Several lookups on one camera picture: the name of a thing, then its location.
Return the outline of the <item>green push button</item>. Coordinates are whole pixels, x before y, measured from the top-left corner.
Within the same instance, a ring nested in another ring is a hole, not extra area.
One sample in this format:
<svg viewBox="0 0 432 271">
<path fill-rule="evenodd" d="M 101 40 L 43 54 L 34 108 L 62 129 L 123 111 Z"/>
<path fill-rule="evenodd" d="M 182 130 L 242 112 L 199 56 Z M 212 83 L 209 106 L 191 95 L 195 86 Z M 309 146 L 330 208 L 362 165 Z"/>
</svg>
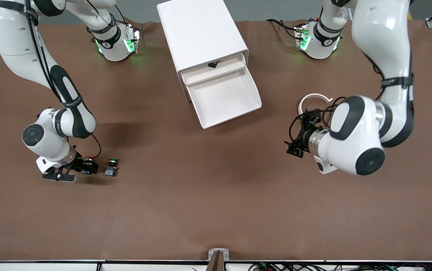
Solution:
<svg viewBox="0 0 432 271">
<path fill-rule="evenodd" d="M 117 158 L 109 158 L 104 175 L 108 177 L 116 177 L 118 173 L 118 161 Z"/>
</svg>

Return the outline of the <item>brown bar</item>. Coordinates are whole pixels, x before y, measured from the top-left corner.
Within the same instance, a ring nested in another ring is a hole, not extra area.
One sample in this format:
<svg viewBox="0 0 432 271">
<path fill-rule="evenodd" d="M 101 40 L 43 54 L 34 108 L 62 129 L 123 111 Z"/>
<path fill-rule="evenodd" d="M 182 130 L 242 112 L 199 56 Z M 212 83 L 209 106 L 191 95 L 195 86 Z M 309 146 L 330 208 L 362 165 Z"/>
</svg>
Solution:
<svg viewBox="0 0 432 271">
<path fill-rule="evenodd" d="M 226 263 L 219 258 L 219 253 L 212 256 L 208 261 L 205 271 L 226 271 Z"/>
</svg>

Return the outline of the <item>red push button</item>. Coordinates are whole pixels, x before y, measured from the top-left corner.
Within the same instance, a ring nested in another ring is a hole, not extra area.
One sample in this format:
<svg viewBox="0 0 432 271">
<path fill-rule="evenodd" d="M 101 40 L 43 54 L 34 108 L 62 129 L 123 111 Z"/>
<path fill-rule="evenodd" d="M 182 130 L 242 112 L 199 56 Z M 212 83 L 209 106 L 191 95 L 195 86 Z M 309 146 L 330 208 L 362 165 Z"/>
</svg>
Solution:
<svg viewBox="0 0 432 271">
<path fill-rule="evenodd" d="M 94 160 L 94 157 L 87 156 L 87 157 L 81 157 L 81 158 L 83 158 L 85 160 L 86 169 L 88 170 L 87 175 L 93 175 L 93 174 L 90 174 L 90 160 Z"/>
</svg>

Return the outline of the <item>white drawer cabinet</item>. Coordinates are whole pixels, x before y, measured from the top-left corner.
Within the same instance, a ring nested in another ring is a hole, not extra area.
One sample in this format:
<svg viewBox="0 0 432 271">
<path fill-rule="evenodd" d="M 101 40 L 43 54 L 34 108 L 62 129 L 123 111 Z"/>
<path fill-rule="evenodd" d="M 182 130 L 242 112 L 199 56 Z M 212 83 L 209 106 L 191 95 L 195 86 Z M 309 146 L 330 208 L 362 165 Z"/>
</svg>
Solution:
<svg viewBox="0 0 432 271">
<path fill-rule="evenodd" d="M 249 50 L 223 0 L 169 0 L 157 12 L 188 105 L 183 72 L 237 55 L 247 65 Z"/>
</svg>

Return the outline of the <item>grey mount bracket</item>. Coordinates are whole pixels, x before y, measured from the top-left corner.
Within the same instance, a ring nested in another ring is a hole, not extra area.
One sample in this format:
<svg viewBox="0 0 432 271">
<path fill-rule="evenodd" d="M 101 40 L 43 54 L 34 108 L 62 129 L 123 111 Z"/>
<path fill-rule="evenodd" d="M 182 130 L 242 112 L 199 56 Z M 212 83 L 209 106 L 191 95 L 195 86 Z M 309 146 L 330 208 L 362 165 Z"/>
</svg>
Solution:
<svg viewBox="0 0 432 271">
<path fill-rule="evenodd" d="M 212 248 L 208 251 L 208 261 L 212 259 L 212 256 L 219 253 L 219 258 L 224 262 L 230 260 L 230 251 L 226 248 Z"/>
</svg>

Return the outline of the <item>white plastic drawer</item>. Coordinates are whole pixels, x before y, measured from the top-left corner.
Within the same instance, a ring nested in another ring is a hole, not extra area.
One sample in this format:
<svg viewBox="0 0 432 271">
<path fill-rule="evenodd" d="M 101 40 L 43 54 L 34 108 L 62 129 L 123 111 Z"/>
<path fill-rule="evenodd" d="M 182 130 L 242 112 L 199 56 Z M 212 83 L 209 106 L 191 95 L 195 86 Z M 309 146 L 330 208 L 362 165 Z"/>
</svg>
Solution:
<svg viewBox="0 0 432 271">
<path fill-rule="evenodd" d="M 247 67 L 187 87 L 203 129 L 238 118 L 262 107 Z"/>
<path fill-rule="evenodd" d="M 205 63 L 183 70 L 180 72 L 180 79 L 183 85 L 190 86 L 236 72 L 245 67 L 246 57 L 243 53 L 239 53 L 217 60 L 215 63 Z"/>
</svg>

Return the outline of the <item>brown table cover mat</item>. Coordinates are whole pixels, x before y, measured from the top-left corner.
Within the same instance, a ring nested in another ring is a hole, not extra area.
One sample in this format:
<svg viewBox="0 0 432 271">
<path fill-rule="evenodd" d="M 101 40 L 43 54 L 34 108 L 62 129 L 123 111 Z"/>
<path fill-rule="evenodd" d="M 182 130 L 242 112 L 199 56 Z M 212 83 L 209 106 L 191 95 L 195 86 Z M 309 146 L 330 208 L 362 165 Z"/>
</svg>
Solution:
<svg viewBox="0 0 432 271">
<path fill-rule="evenodd" d="M 380 77 L 350 25 L 331 58 L 314 61 L 269 22 L 237 26 L 262 107 L 202 129 L 177 78 L 161 24 L 142 27 L 140 55 L 105 60 L 81 24 L 42 25 L 52 56 L 97 119 L 117 177 L 44 180 L 21 134 L 52 91 L 0 56 L 0 260 L 432 260 L 432 30 L 409 21 L 415 126 L 379 171 L 323 175 L 286 153 L 308 93 L 378 95 Z"/>
</svg>

